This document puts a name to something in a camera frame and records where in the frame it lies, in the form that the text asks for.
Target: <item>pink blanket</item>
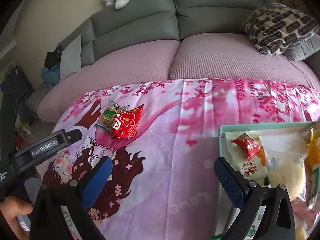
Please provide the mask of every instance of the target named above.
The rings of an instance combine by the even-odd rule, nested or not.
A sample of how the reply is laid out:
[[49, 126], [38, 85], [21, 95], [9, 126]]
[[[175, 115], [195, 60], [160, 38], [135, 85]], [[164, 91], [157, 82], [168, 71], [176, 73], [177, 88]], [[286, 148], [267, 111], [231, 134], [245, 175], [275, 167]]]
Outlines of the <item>pink blanket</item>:
[[[111, 101], [144, 104], [133, 139], [111, 139], [94, 126]], [[314, 121], [319, 103], [311, 88], [264, 80], [182, 79], [93, 91], [74, 102], [54, 129], [80, 129], [82, 141], [38, 170], [44, 183], [57, 187], [79, 180], [109, 156], [112, 175], [87, 210], [106, 239], [208, 240], [217, 205], [213, 163], [220, 126]], [[76, 239], [76, 228], [70, 228]]]

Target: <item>gray pillow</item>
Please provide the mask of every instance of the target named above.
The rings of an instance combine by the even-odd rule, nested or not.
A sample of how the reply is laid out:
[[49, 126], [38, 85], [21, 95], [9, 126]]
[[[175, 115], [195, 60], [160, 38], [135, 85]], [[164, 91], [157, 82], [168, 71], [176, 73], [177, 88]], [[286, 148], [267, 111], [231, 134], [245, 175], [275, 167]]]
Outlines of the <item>gray pillow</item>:
[[315, 34], [310, 39], [302, 41], [292, 49], [287, 49], [283, 56], [285, 56], [292, 63], [305, 60], [311, 55], [320, 50], [320, 36]]
[[242, 29], [258, 52], [275, 55], [311, 38], [319, 30], [319, 24], [303, 12], [270, 3], [255, 10], [242, 23]]
[[81, 34], [76, 37], [61, 55], [60, 80], [81, 70]]

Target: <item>snack package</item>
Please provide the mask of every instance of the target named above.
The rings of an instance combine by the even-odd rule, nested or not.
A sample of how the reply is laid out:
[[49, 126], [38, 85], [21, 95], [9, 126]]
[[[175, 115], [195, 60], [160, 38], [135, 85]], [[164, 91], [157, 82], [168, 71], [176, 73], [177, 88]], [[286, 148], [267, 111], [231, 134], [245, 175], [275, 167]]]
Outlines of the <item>snack package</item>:
[[[311, 180], [307, 177], [306, 178], [307, 184], [307, 195], [309, 194], [311, 188]], [[315, 222], [318, 219], [318, 212], [315, 210], [311, 210], [307, 207], [307, 203], [302, 201], [300, 198], [296, 198], [291, 202], [292, 210], [297, 215], [299, 215], [305, 222], [307, 223], [308, 230], [310, 230]]]
[[305, 153], [275, 152], [265, 148], [270, 159], [268, 179], [271, 187], [284, 184], [290, 200], [299, 197], [306, 201], [306, 172], [304, 167]]
[[308, 157], [306, 165], [313, 169], [313, 165], [320, 163], [320, 123], [319, 120], [315, 127], [312, 127], [306, 139], [308, 140]]
[[119, 139], [133, 138], [138, 129], [143, 106], [116, 114], [111, 125], [111, 134]]
[[[247, 152], [244, 152], [237, 144], [232, 142], [243, 133], [246, 133], [254, 140], [260, 148], [249, 161]], [[260, 186], [264, 186], [265, 177], [267, 176], [268, 157], [262, 146], [261, 131], [225, 132], [225, 137], [228, 151], [232, 156], [233, 168], [239, 171], [247, 180], [255, 180]]]
[[109, 106], [104, 110], [98, 123], [96, 123], [95, 126], [101, 127], [110, 132], [111, 123], [115, 115], [125, 111], [129, 106], [130, 105], [119, 106], [116, 102], [111, 101], [111, 104], [109, 104]]
[[304, 227], [296, 228], [296, 240], [307, 240], [307, 232]]
[[308, 208], [320, 212], [320, 164], [313, 165]]
[[260, 151], [260, 146], [246, 133], [241, 134], [237, 139], [234, 139], [231, 142], [238, 145], [245, 153], [247, 153], [248, 161]]

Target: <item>black bag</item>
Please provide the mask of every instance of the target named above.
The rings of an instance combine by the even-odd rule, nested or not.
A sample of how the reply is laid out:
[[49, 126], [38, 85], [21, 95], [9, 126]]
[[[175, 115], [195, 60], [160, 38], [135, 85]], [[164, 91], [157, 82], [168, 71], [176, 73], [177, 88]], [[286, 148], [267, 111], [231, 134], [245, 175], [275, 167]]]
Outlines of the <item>black bag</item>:
[[62, 55], [62, 49], [58, 46], [54, 52], [48, 52], [45, 57], [44, 66], [48, 69], [51, 69], [57, 64], [60, 64]]

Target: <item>pink sofa cover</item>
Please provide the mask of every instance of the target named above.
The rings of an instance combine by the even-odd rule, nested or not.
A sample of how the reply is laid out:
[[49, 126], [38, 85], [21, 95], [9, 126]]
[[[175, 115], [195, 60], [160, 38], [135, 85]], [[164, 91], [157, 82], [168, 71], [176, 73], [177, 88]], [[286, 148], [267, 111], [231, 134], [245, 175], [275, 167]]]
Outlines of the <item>pink sofa cover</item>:
[[170, 79], [249, 78], [320, 89], [316, 74], [303, 61], [292, 64], [282, 55], [258, 53], [246, 35], [203, 33], [184, 39]]
[[80, 95], [116, 85], [168, 80], [179, 41], [160, 40], [133, 45], [105, 55], [83, 67], [44, 97], [37, 114], [47, 122], [57, 122]]

